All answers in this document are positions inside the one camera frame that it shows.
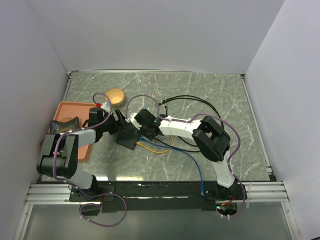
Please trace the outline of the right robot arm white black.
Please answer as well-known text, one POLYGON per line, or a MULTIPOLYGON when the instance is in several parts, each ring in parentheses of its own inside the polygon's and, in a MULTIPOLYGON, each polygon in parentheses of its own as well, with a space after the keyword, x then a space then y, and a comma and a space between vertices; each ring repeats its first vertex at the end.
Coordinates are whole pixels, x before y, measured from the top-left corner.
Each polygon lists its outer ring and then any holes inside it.
POLYGON ((147 109, 132 113, 130 122, 149 140, 156 136, 176 136, 193 140, 201 154, 213 162, 217 176, 218 193, 223 199, 230 199, 236 194, 236 177, 231 167, 231 159, 235 154, 230 152, 231 137, 216 122, 217 117, 205 115, 203 119, 180 119, 172 116, 157 117, 147 109))

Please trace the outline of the black network switch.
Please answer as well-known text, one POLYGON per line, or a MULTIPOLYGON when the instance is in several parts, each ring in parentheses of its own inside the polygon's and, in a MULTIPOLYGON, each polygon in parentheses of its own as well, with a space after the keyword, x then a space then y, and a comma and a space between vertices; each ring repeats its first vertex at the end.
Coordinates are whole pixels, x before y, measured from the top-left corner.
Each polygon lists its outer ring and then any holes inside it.
POLYGON ((134 150, 141 134, 134 125, 124 128, 116 138, 115 142, 127 149, 134 150))

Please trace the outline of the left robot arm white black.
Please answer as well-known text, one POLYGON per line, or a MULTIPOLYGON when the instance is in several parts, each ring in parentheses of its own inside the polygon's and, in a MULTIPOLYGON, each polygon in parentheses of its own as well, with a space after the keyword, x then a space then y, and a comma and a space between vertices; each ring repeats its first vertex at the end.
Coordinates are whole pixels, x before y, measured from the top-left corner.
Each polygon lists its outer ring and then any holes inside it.
POLYGON ((78 167, 78 149, 97 143, 103 133, 119 133, 129 126, 119 111, 93 107, 89 110, 87 124, 63 133, 48 133, 40 150, 36 170, 59 182, 68 183, 78 189, 87 201, 94 201, 99 195, 96 177, 78 167))

